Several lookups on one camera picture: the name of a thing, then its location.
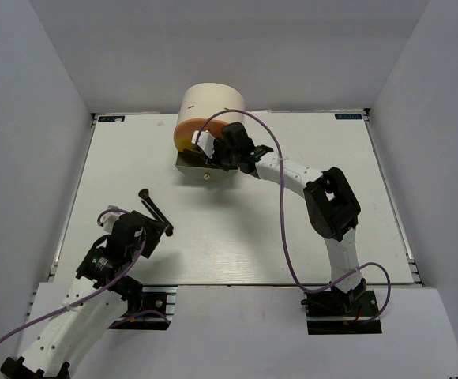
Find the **orange top drawer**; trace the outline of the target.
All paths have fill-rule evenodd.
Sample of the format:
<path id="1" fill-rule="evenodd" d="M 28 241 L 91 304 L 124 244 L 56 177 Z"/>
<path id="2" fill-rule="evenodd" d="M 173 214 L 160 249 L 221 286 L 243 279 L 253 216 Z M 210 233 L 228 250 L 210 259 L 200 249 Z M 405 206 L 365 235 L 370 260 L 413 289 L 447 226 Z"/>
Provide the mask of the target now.
<path id="1" fill-rule="evenodd" d="M 227 122 L 219 120 L 219 119 L 213 119 L 209 121 L 207 125 L 205 125 L 206 122 L 207 122 L 206 118 L 187 119 L 183 122 L 180 122 L 175 127 L 173 136 L 174 138 L 191 139 L 194 131 L 202 129 L 204 131 L 207 130 L 213 136 L 218 137 L 222 132 L 222 128 L 227 125 Z"/>

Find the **yellow drawer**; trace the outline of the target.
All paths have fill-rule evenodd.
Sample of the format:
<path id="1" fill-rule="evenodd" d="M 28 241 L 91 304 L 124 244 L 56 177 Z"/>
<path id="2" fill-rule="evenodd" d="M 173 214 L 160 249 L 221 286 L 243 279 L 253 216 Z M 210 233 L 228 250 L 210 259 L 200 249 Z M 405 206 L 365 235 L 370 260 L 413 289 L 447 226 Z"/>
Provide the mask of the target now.
<path id="1" fill-rule="evenodd" d="M 174 143 L 179 152 L 184 152 L 185 150 L 194 150 L 193 134 L 174 135 Z"/>

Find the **cream round drawer organizer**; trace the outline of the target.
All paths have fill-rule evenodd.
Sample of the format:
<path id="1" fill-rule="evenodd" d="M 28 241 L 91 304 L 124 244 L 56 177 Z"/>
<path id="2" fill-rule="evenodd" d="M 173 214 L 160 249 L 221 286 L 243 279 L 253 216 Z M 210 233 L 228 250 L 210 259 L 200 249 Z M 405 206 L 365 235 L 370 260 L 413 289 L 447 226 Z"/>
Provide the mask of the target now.
<path id="1" fill-rule="evenodd" d="M 196 84 L 187 89 L 183 96 L 177 125 L 185 122 L 204 123 L 214 114 L 227 109 L 246 109 L 246 102 L 240 92 L 225 84 Z"/>

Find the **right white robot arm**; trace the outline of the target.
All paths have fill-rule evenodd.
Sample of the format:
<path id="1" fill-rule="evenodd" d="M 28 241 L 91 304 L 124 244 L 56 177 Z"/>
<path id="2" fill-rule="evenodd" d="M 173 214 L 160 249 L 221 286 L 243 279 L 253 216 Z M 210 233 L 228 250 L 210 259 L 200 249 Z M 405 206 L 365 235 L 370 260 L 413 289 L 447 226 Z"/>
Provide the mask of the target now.
<path id="1" fill-rule="evenodd" d="M 354 313 L 366 290 L 355 246 L 361 207 L 344 173 L 337 167 L 327 171 L 308 168 L 286 159 L 276 148 L 255 145 L 240 122 L 223 127 L 221 137 L 202 135 L 207 140 L 198 144 L 209 163 L 283 186 L 306 202 L 310 223 L 325 241 L 334 308 L 344 315 Z"/>

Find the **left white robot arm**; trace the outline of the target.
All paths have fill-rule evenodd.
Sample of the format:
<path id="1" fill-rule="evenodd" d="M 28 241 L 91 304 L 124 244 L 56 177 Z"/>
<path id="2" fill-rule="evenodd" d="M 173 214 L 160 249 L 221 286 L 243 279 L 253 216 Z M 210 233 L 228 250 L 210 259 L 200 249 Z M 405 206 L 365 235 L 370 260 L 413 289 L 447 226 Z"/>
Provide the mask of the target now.
<path id="1" fill-rule="evenodd" d="M 105 231 L 85 255 L 60 308 L 18 357 L 8 357 L 5 378 L 71 378 L 97 340 L 120 317 L 143 306 L 142 284 L 129 276 L 173 227 L 156 212 L 145 216 L 110 207 L 97 223 Z"/>

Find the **blue label sticker right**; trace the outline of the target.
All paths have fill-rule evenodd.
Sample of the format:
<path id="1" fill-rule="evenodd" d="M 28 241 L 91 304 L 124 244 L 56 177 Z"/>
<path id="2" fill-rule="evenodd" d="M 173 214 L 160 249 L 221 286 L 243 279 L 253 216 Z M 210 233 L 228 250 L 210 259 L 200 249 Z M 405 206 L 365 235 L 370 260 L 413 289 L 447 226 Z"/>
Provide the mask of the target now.
<path id="1" fill-rule="evenodd" d="M 337 120 L 360 120 L 362 115 L 360 113 L 335 113 L 335 119 Z"/>

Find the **blue label sticker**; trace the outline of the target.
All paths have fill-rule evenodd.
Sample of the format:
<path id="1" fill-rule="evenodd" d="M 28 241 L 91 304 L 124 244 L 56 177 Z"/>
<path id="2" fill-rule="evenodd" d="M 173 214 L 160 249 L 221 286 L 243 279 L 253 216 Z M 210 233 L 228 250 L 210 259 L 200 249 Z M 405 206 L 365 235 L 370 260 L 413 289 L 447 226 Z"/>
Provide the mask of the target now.
<path id="1" fill-rule="evenodd" d="M 98 122 L 124 122 L 125 118 L 126 118 L 125 115 L 99 116 Z"/>
<path id="2" fill-rule="evenodd" d="M 362 115 L 360 113 L 335 113 L 335 119 L 337 120 L 360 120 Z"/>

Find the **blue label sticker left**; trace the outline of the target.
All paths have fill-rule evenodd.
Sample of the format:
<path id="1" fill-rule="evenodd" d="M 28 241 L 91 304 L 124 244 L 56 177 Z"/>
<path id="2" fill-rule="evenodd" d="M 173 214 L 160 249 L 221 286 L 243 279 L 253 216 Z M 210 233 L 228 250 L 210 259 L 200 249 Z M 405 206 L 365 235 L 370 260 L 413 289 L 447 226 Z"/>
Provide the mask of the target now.
<path id="1" fill-rule="evenodd" d="M 124 122 L 125 118 L 126 118 L 125 115 L 99 116 L 98 122 Z"/>

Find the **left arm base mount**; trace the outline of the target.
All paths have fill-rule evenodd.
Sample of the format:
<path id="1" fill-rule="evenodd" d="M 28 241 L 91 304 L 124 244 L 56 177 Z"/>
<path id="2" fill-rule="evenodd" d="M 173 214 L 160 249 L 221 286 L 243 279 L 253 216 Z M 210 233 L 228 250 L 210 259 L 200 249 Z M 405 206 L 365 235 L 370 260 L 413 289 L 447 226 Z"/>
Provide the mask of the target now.
<path id="1" fill-rule="evenodd" d="M 113 330 L 166 331 L 175 312 L 177 287 L 143 287 Z"/>

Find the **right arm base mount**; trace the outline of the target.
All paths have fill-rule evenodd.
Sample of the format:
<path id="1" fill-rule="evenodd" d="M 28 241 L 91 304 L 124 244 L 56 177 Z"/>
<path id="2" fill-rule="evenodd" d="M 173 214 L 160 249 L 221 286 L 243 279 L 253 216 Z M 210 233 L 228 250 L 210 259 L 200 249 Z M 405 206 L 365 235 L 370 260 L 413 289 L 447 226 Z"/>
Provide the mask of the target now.
<path id="1" fill-rule="evenodd" d="M 366 291 L 349 310 L 338 304 L 334 294 L 324 291 L 305 294 L 301 305 L 306 311 L 306 325 L 312 336 L 345 336 L 382 334 L 377 317 L 378 307 L 374 291 Z"/>

